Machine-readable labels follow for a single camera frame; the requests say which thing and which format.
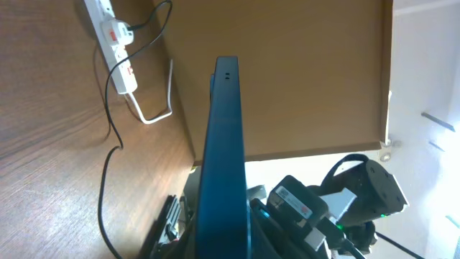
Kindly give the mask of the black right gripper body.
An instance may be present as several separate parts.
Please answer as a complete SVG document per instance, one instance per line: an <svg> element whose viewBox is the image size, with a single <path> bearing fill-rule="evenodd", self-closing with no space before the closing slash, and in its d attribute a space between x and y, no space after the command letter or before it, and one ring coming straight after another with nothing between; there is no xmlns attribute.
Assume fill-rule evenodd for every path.
<svg viewBox="0 0 460 259"><path fill-rule="evenodd" d="M295 252L320 258L325 243L341 248L344 233L329 219L327 203L293 176L284 177L267 199L271 217Z"/></svg>

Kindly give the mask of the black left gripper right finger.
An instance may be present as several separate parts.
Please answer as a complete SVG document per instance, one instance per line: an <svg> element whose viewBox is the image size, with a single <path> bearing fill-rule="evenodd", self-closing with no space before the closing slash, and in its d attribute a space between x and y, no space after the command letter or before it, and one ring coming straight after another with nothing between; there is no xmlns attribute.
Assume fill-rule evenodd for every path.
<svg viewBox="0 0 460 259"><path fill-rule="evenodd" d="M301 259L305 253L288 237L287 233L269 214L267 207L259 200L249 203L252 218L253 258Z"/></svg>

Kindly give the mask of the blue Samsung Galaxy smartphone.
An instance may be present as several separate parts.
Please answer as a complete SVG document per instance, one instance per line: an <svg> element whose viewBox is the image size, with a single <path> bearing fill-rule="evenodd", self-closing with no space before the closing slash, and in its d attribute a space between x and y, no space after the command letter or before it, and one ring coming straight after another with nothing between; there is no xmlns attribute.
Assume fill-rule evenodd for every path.
<svg viewBox="0 0 460 259"><path fill-rule="evenodd" d="M195 226L197 258L250 258L239 63L220 56L210 83L210 110Z"/></svg>

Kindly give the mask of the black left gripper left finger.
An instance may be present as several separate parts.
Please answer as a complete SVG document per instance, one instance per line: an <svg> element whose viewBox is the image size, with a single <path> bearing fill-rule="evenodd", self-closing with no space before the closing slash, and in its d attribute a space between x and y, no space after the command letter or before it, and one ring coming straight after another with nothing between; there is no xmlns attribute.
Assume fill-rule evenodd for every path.
<svg viewBox="0 0 460 259"><path fill-rule="evenodd" d="M186 196L168 195L152 224L137 258L166 258L185 233L193 218Z"/></svg>

